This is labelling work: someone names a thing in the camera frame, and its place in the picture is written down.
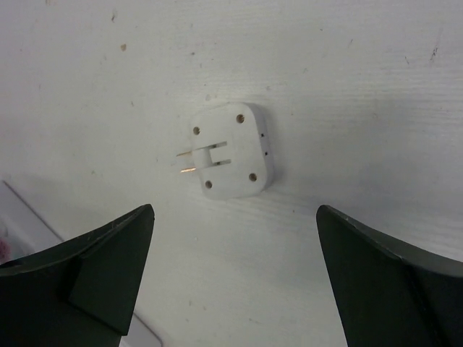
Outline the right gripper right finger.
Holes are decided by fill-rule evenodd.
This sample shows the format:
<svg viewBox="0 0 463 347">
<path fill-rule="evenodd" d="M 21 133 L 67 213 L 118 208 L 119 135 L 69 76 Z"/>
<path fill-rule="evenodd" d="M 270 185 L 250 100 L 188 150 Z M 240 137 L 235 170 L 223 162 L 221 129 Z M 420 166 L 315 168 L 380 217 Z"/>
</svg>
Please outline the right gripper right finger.
<svg viewBox="0 0 463 347">
<path fill-rule="evenodd" d="M 462 263 L 321 205 L 316 223 L 348 346 L 461 346 Z"/>
</svg>

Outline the white plug adapter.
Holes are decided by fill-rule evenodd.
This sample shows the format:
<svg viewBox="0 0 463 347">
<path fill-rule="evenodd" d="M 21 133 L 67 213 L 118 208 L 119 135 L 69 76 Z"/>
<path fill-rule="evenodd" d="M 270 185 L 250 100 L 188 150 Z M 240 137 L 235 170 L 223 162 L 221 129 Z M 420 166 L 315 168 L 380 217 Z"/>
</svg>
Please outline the white plug adapter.
<svg viewBox="0 0 463 347">
<path fill-rule="evenodd" d="M 225 103 L 190 119 L 190 147 L 178 156 L 191 159 L 203 194 L 212 200 L 255 196 L 274 174 L 266 115 L 253 103 Z"/>
</svg>

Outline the white power strip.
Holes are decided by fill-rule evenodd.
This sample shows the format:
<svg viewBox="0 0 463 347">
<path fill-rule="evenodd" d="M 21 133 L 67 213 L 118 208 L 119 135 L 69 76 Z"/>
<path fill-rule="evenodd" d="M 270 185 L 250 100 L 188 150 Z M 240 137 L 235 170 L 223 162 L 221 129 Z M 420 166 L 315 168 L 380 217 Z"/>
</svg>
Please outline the white power strip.
<svg viewBox="0 0 463 347">
<path fill-rule="evenodd" d="M 6 182 L 1 182 L 1 237 L 13 246 L 13 258 L 43 251 L 63 242 Z M 162 346 L 161 339 L 137 316 L 120 346 Z"/>
</svg>

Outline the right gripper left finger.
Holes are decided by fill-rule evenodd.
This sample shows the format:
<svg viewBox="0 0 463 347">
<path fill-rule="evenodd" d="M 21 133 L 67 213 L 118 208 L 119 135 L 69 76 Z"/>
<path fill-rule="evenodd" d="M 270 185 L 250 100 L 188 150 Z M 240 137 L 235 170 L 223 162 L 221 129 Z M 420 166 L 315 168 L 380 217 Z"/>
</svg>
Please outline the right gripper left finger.
<svg viewBox="0 0 463 347">
<path fill-rule="evenodd" d="M 118 346 L 129 332 L 153 235 L 142 205 L 1 266 L 2 346 Z"/>
</svg>

